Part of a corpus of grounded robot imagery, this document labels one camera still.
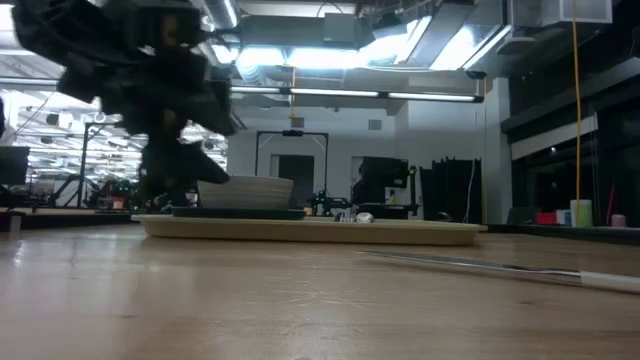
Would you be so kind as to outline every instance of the white bowl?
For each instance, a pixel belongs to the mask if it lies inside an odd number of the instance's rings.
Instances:
[[[292,189],[293,181],[272,177],[231,176],[225,184],[198,181],[206,208],[286,210]]]

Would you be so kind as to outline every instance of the table surface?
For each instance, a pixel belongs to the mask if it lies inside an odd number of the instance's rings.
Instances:
[[[145,239],[138,225],[0,241],[0,357],[638,359],[640,296],[354,254],[389,249],[640,276],[640,247]]]

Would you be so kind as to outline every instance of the workbench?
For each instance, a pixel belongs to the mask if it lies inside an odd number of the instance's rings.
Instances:
[[[640,247],[508,234],[471,247],[154,239],[139,225],[7,236],[2,360],[640,356],[637,295],[354,253],[640,276]]]

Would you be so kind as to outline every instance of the tray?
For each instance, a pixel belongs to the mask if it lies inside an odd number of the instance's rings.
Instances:
[[[305,215],[304,210],[213,209],[189,207],[175,207],[171,212],[174,217],[217,219],[302,220]]]
[[[274,240],[361,244],[471,245],[486,226],[412,220],[377,220],[372,224],[332,219],[250,220],[137,215],[149,236],[223,240]]]

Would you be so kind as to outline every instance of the white handle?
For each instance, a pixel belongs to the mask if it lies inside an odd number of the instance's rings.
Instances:
[[[640,294],[640,278],[580,271],[582,284],[603,289],[629,291]]]

